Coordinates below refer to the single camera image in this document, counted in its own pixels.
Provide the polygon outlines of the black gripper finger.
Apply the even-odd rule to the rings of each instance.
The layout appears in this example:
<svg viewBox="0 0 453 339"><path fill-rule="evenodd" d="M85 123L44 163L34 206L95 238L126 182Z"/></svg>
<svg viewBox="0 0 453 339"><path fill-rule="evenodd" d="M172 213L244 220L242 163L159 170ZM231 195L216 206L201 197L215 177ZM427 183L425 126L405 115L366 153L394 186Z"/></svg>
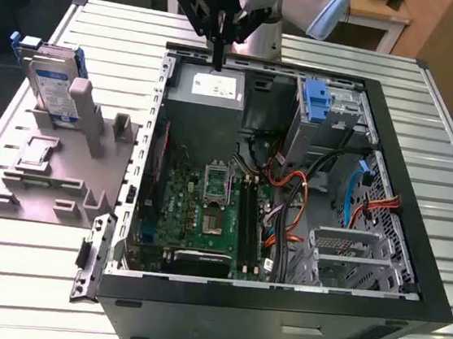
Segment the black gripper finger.
<svg viewBox="0 0 453 339"><path fill-rule="evenodd" d="M243 43L272 14L272 9L261 8L235 19L237 11L226 11L221 25L220 47L217 71L220 72L226 62L226 47L233 43Z"/></svg>
<svg viewBox="0 0 453 339"><path fill-rule="evenodd" d="M199 37L205 37L212 49L212 66L217 69L220 47L220 11L211 10L203 0L177 0L179 7Z"/></svg>

